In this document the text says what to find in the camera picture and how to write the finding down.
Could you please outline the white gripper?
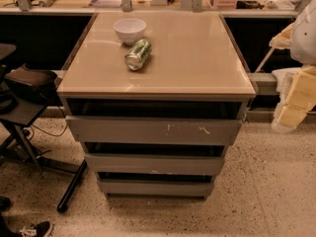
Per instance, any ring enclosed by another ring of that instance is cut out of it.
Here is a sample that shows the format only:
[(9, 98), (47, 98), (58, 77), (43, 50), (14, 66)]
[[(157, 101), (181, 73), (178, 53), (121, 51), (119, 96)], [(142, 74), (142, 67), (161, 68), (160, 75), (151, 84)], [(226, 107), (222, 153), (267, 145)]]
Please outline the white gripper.
[[(293, 23), (274, 36), (269, 46), (290, 49)], [(283, 68), (273, 72), (279, 102), (276, 104), (271, 127), (275, 132), (295, 130), (316, 106), (316, 67)]]

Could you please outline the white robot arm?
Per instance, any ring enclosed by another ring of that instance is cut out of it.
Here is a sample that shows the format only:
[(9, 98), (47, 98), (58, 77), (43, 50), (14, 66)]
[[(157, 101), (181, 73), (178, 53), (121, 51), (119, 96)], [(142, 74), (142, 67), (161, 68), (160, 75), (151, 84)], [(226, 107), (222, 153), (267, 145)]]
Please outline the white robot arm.
[(272, 129), (288, 133), (297, 129), (316, 106), (316, 0), (311, 0), (292, 24), (274, 36), (269, 46), (288, 48), (290, 57), (302, 64), (298, 72), (286, 72), (278, 84), (280, 101)]

